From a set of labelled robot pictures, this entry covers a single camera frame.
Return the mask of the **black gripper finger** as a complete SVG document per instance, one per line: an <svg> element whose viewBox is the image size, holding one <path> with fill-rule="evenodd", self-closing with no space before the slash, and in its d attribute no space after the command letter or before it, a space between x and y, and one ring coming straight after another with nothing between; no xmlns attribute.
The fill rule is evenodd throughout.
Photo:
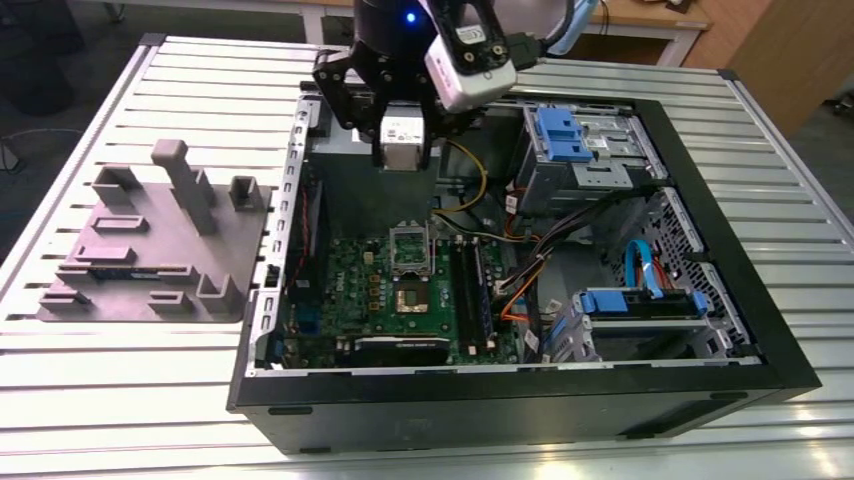
<svg viewBox="0 0 854 480"><path fill-rule="evenodd" d="M312 78L339 125L347 130L357 130L368 139L372 164L381 168L379 132L388 100L372 91L368 96L357 96L345 84L347 72L352 70L368 86L368 80L375 80L379 74L377 70L371 70L377 59L376 52L363 42L355 42L347 51L320 50Z"/></svg>
<svg viewBox="0 0 854 480"><path fill-rule="evenodd" d="M429 166L432 143L441 138L452 138L465 132L484 115L484 109L476 108L461 113L448 113L439 107L421 107L423 140L420 147L419 169Z"/></svg>

